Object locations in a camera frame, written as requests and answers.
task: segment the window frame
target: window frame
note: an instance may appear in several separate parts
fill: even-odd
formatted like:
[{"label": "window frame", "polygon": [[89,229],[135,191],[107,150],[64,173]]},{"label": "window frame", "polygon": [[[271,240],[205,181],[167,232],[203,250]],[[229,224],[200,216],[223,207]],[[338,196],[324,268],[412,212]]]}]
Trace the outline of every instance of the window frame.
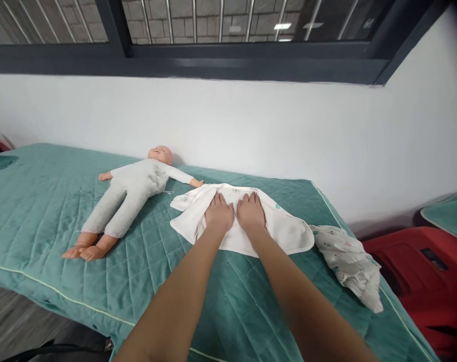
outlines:
[{"label": "window frame", "polygon": [[107,43],[0,45],[0,73],[383,85],[450,2],[396,0],[368,41],[133,45],[121,0],[96,0]]}]

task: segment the baby doll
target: baby doll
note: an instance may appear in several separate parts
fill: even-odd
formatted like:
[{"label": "baby doll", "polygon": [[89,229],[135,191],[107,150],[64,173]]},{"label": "baby doll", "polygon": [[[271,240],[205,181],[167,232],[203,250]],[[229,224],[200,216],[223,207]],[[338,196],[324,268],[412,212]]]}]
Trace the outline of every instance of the baby doll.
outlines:
[{"label": "baby doll", "polygon": [[[94,207],[84,224],[75,247],[63,258],[85,260],[103,258],[128,231],[136,215],[153,195],[163,192],[168,178],[197,188],[203,185],[192,176],[171,167],[173,154],[168,147],[158,146],[148,152],[148,158],[99,175],[99,180],[111,180],[109,188]],[[104,231],[99,242],[98,234]]]}]

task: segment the doll leg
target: doll leg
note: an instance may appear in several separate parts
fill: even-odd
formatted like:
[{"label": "doll leg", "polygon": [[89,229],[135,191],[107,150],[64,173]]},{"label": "doll leg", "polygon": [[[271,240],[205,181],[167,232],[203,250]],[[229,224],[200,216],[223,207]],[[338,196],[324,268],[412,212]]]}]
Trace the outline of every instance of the doll leg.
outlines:
[{"label": "doll leg", "polygon": [[128,191],[126,199],[104,230],[104,235],[94,246],[81,248],[81,258],[94,260],[103,258],[106,253],[123,237],[146,203],[149,193],[146,191]]},{"label": "doll leg", "polygon": [[125,188],[116,183],[111,183],[84,223],[75,247],[65,252],[62,257],[67,259],[78,258],[81,253],[80,249],[93,245],[98,239],[98,234],[104,230],[125,195]]}]

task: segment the green quilted mattress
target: green quilted mattress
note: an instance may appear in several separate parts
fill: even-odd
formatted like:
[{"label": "green quilted mattress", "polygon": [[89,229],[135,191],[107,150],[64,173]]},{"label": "green quilted mattress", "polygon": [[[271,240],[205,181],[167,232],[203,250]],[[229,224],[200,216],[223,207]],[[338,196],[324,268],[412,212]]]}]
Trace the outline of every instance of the green quilted mattress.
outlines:
[{"label": "green quilted mattress", "polygon": [[[50,144],[3,156],[16,157],[0,160],[0,286],[112,336],[117,349],[190,249],[170,227],[169,221],[180,212],[169,205],[191,187],[170,180],[166,190],[174,193],[150,198],[106,258],[63,259],[109,185],[99,181],[98,174],[136,160]],[[180,169],[206,183],[259,188],[308,224],[338,226],[351,233],[311,181]],[[373,314],[341,287],[316,247],[290,257],[380,359],[438,360],[384,280],[380,295],[385,310]],[[301,360],[258,258],[218,252],[189,360]]]}]

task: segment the gray floor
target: gray floor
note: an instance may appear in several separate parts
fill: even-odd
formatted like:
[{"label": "gray floor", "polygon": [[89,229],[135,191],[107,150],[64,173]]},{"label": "gray floor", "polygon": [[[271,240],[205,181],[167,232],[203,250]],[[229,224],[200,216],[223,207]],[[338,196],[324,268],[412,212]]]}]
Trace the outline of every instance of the gray floor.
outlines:
[{"label": "gray floor", "polygon": [[[37,306],[26,297],[0,288],[0,360],[27,349],[37,348],[50,339],[94,347],[104,337],[76,322]],[[106,362],[110,353],[67,353],[37,356],[34,362]]]}]

